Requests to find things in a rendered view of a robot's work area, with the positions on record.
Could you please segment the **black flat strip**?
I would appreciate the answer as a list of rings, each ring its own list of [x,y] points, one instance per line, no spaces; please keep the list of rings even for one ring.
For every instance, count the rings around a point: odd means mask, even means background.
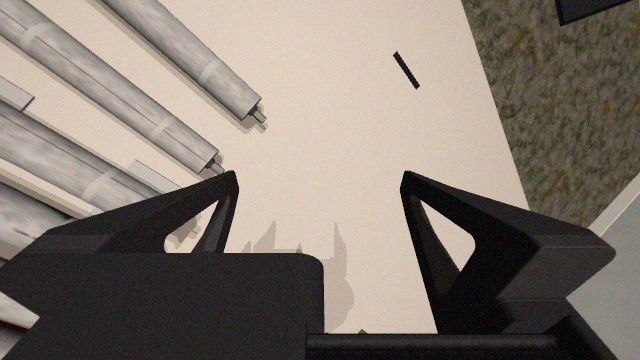
[[[400,65],[400,67],[402,68],[402,70],[404,71],[404,73],[407,75],[407,77],[409,78],[409,80],[411,81],[415,89],[417,90],[420,85],[415,79],[415,77],[413,76],[413,74],[411,73],[411,71],[409,70],[409,68],[407,67],[407,65],[405,64],[405,62],[403,61],[403,59],[401,58],[401,56],[399,55],[399,53],[396,51],[396,53],[393,56],[398,62],[398,64]]]

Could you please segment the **red scrap tray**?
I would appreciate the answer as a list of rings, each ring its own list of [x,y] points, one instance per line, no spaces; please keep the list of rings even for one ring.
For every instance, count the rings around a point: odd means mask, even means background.
[[[4,328],[11,329],[11,330],[14,330],[14,331],[17,331],[17,332],[20,332],[20,333],[24,333],[24,334],[29,330],[28,328],[24,328],[24,327],[21,327],[21,326],[18,326],[18,325],[9,323],[9,322],[5,322],[5,321],[2,321],[2,320],[0,320],[0,326],[4,327]]]

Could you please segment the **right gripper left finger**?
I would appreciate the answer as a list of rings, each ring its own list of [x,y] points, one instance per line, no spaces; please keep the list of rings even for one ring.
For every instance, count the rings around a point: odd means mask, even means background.
[[[185,188],[48,229],[23,250],[166,253],[166,237],[218,201],[191,253],[224,253],[238,195],[236,173],[229,170]]]

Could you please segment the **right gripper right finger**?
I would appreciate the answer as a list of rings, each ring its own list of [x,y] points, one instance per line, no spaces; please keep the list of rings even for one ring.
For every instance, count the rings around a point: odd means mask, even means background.
[[[406,170],[400,195],[438,333],[468,333],[505,298],[565,298],[616,256],[590,229],[457,189]],[[462,271],[423,201],[468,232]]]

